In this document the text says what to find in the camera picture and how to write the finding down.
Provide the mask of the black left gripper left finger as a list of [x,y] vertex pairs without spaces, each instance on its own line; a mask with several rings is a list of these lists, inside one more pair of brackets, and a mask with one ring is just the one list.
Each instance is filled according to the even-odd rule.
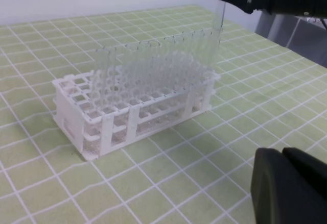
[[256,223],[326,223],[326,198],[273,148],[255,152],[250,188]]

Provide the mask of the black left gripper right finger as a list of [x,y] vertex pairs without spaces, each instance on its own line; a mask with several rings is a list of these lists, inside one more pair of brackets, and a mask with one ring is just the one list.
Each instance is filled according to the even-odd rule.
[[326,198],[326,163],[295,147],[285,147],[282,154],[319,195]]

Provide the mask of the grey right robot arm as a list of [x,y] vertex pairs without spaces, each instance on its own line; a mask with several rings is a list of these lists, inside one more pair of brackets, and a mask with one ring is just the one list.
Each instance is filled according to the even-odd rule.
[[220,0],[261,11],[256,33],[326,67],[326,0]]

